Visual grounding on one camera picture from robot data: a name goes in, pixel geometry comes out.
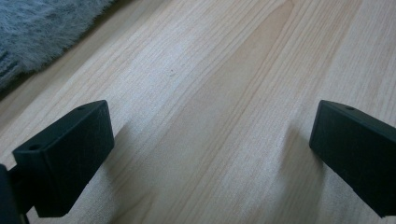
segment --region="wood grain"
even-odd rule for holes
[[[321,99],[396,126],[393,0],[118,1],[0,102],[0,162],[105,99],[116,147],[32,223],[396,223],[312,153]]]

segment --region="black plastic piece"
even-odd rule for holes
[[[321,101],[309,146],[379,216],[396,215],[396,129],[350,107]]]
[[[7,169],[0,164],[0,221],[1,223],[22,224],[21,214],[14,199],[11,180]]]
[[[80,106],[13,151],[17,166],[0,174],[13,194],[5,187],[0,195],[13,195],[7,204],[20,216],[34,206],[40,217],[62,217],[113,147],[107,102]]]

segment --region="hole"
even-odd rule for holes
[[[37,150],[39,149],[41,146],[39,144],[35,144],[29,147],[29,150]]]

